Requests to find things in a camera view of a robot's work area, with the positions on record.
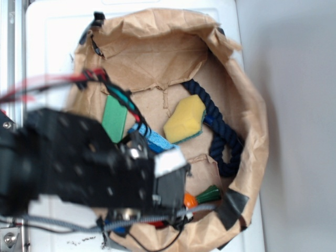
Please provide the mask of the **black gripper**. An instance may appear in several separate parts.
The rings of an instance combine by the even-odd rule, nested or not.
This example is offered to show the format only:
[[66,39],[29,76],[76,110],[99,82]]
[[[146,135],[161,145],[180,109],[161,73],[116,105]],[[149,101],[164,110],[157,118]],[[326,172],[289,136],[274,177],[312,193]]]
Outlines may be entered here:
[[184,202],[186,175],[190,164],[180,149],[170,149],[154,157],[154,205],[166,209],[180,209]]

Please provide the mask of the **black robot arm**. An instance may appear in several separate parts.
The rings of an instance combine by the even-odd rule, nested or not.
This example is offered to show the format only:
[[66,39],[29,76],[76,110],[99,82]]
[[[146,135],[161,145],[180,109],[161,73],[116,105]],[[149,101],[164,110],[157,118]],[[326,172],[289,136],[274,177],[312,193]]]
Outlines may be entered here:
[[40,195],[92,208],[175,216],[190,165],[178,148],[154,153],[132,131],[113,143],[96,120],[51,109],[1,131],[1,213],[22,214]]

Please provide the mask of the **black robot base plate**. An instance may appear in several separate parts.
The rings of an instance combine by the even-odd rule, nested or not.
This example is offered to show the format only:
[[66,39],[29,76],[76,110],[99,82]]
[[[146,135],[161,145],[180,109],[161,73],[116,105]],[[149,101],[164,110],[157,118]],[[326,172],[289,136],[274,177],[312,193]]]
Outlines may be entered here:
[[1,138],[12,137],[15,133],[16,123],[1,110]]

